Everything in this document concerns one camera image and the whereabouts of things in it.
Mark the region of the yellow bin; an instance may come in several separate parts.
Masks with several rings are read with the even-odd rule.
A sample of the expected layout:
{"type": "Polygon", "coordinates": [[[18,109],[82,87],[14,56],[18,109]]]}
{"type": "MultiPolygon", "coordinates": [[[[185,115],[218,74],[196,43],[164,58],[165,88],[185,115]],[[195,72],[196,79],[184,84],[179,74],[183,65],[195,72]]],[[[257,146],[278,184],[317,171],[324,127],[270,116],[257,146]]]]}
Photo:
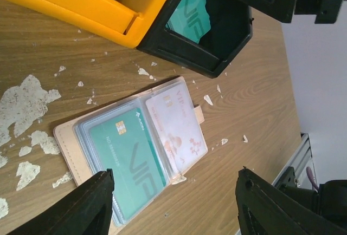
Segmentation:
{"type": "Polygon", "coordinates": [[[166,0],[7,0],[129,48],[149,32],[166,0]]]}

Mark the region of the black bin with teal cards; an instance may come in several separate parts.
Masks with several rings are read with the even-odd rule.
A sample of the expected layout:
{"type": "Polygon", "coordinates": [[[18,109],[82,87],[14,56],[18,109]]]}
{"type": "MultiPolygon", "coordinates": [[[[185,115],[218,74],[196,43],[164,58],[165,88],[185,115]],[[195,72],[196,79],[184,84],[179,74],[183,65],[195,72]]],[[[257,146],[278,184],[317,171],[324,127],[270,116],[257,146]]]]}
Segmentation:
{"type": "Polygon", "coordinates": [[[195,43],[166,28],[180,1],[165,1],[137,48],[209,78],[216,78],[252,38],[251,9],[237,0],[207,0],[205,7],[211,29],[195,43]]]}

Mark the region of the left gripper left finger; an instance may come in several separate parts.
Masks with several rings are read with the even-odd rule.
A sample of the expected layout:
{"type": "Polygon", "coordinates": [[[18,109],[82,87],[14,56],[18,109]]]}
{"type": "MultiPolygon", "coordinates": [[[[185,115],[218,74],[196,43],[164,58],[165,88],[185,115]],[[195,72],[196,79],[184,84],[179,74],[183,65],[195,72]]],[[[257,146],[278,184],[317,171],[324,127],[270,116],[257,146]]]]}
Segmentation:
{"type": "Polygon", "coordinates": [[[114,179],[100,171],[11,234],[108,234],[114,179]]]}

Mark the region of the teal VIP credit card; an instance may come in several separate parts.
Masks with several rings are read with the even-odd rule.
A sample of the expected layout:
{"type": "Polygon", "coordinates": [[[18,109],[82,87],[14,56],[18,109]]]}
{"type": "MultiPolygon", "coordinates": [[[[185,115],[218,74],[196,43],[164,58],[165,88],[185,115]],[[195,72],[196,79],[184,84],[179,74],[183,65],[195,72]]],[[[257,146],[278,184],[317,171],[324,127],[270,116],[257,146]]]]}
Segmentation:
{"type": "Polygon", "coordinates": [[[113,171],[115,208],[125,223],[167,184],[143,113],[110,116],[88,134],[102,167],[113,171]]]}

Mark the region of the beige card holder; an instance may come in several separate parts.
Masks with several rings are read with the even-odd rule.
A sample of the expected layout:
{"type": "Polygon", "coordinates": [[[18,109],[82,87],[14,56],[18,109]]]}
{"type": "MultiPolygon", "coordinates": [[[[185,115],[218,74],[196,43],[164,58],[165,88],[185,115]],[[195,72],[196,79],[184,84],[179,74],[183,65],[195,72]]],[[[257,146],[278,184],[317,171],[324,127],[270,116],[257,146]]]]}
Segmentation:
{"type": "Polygon", "coordinates": [[[203,120],[180,76],[60,124],[54,136],[77,185],[113,171],[117,234],[208,152],[203,120]]]}

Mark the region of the white patterned credit card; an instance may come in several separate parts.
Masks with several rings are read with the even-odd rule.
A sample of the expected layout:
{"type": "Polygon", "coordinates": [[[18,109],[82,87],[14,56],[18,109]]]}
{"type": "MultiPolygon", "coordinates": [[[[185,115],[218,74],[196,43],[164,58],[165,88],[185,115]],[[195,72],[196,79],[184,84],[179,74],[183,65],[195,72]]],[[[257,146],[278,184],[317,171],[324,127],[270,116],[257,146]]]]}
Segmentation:
{"type": "Polygon", "coordinates": [[[175,174],[182,174],[208,149],[187,85],[171,85],[145,101],[175,174]]]}

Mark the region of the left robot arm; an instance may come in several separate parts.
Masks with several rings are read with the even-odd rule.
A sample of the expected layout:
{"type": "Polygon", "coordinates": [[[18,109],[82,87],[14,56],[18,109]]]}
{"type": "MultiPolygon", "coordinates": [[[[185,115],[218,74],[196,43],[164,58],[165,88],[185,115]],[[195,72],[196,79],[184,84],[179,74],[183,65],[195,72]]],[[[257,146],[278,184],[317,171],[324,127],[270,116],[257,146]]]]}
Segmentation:
{"type": "MultiPolygon", "coordinates": [[[[273,186],[251,170],[239,171],[235,195],[242,234],[346,234],[346,181],[317,191],[273,186]]],[[[111,169],[100,171],[13,234],[108,234],[114,189],[111,169]]]]}

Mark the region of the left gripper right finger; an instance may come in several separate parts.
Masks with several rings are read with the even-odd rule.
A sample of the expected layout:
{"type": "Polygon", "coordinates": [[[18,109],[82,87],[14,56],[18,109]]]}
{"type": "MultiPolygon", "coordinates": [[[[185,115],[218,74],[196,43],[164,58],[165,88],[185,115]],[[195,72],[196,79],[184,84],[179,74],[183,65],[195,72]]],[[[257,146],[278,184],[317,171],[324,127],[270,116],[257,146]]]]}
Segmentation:
{"type": "Polygon", "coordinates": [[[294,184],[288,167],[273,186],[248,168],[239,171],[235,195],[242,234],[346,234],[346,180],[317,191],[294,184]]]}

